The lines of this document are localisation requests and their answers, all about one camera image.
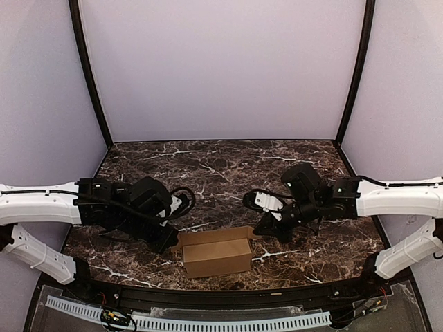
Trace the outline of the brown cardboard box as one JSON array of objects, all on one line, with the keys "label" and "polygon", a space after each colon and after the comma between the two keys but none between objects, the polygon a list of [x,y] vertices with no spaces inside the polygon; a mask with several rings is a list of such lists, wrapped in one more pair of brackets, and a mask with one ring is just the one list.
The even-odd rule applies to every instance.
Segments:
[{"label": "brown cardboard box", "polygon": [[257,239],[251,226],[205,232],[181,232],[172,252],[181,252],[189,278],[242,273],[251,269],[251,240]]}]

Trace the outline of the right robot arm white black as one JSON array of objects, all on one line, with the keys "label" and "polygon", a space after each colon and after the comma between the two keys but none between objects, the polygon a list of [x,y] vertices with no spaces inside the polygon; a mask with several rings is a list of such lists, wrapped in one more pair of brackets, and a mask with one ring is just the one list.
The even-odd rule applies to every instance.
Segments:
[{"label": "right robot arm white black", "polygon": [[377,181],[366,176],[323,180],[309,163],[290,167],[281,176],[288,195],[263,189],[244,195],[245,207],[262,213],[257,236],[292,240],[293,229],[312,221],[336,221],[378,215],[420,215],[428,221],[393,247],[370,255],[361,273],[367,284],[382,284],[405,268],[442,251],[442,178]]}]

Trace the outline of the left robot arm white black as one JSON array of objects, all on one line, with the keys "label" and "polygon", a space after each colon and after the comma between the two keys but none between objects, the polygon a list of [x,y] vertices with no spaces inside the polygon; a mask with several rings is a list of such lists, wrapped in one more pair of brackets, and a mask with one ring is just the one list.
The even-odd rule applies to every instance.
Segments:
[{"label": "left robot arm white black", "polygon": [[145,177],[133,185],[104,178],[81,178],[50,187],[1,186],[1,252],[32,269],[72,284],[90,279],[88,263],[56,251],[27,232],[23,223],[56,222],[118,230],[157,252],[177,244],[168,218],[188,205],[159,181]]}]

